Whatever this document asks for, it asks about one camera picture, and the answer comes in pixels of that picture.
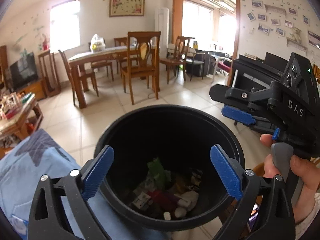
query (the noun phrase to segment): black trash can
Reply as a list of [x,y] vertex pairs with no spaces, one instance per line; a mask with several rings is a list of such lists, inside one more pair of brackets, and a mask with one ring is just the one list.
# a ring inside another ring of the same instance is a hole
[[[198,227],[216,218],[233,201],[210,161],[210,149],[215,144],[245,167],[236,136],[213,116],[174,105],[135,110],[111,124],[97,143],[94,157],[105,145],[115,152],[100,189],[116,212],[143,227],[158,231]],[[198,203],[183,220],[153,219],[123,203],[125,194],[145,179],[147,163],[156,157],[165,170],[179,172],[191,167],[203,171]]]

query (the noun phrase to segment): screw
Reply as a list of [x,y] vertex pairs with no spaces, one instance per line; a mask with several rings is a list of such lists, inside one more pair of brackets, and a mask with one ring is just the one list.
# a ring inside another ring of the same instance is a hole
[[282,181],[282,180],[283,180],[283,178],[282,178],[282,176],[281,176],[281,175],[277,174],[277,175],[276,175],[276,180]]
[[70,176],[71,176],[71,177],[75,177],[75,176],[78,176],[79,173],[80,173],[79,170],[72,170],[72,171],[70,172]]
[[253,176],[254,172],[253,172],[253,170],[247,169],[247,170],[245,170],[245,174],[247,174],[248,176]]
[[49,178],[49,176],[48,176],[47,174],[44,174],[44,175],[41,176],[40,180],[41,180],[41,181],[45,181],[45,180],[47,180],[48,178]]

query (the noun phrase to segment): wooden door frame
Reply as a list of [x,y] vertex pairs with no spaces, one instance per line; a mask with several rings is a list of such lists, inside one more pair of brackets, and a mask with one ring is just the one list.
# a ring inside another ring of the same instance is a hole
[[[236,0],[236,20],[237,20],[237,30],[235,36],[235,46],[232,58],[236,59],[239,47],[239,27],[240,27],[240,0]],[[183,11],[183,0],[172,0],[172,34],[171,42],[175,43],[178,36],[182,35],[182,11]],[[228,78],[228,85],[231,83],[232,76],[232,65],[231,63],[230,74]]]

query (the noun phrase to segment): photo frame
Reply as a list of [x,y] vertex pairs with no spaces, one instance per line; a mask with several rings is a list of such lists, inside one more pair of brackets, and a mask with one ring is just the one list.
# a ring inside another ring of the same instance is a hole
[[305,23],[306,25],[310,25],[310,23],[309,23],[309,18],[307,17],[307,16],[303,16],[303,23]]
[[248,13],[247,16],[248,16],[248,18],[250,19],[251,22],[253,22],[256,19],[252,12]]
[[267,16],[265,14],[258,14],[258,19],[260,21],[266,22],[267,21]]
[[276,33],[277,33],[278,35],[284,37],[284,35],[285,35],[285,30],[280,29],[280,28],[277,27]]
[[308,41],[309,41],[309,44],[320,49],[320,36],[311,32],[311,31],[308,31]]
[[280,26],[280,20],[279,19],[271,19],[271,24]]
[[290,13],[290,14],[293,14],[293,15],[295,15],[295,16],[297,16],[297,15],[298,15],[298,12],[297,12],[297,10],[296,10],[296,9],[288,8],[288,10],[289,10],[289,13]]
[[290,22],[290,21],[287,21],[287,20],[284,20],[284,26],[292,29],[293,28],[293,22]]
[[252,7],[263,9],[263,2],[258,0],[252,0]]
[[270,32],[270,28],[267,26],[263,26],[261,23],[259,23],[258,31],[261,31],[268,36]]
[[145,0],[110,0],[109,17],[144,16]]

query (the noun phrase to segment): smartphone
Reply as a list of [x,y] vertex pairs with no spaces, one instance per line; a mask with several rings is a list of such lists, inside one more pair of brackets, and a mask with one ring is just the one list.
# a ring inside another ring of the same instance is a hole
[[251,232],[251,230],[253,229],[253,226],[257,220],[258,217],[258,213],[259,213],[259,206],[257,203],[254,204],[252,212],[251,212],[251,216],[249,217],[249,221],[247,224],[248,230],[249,232]]

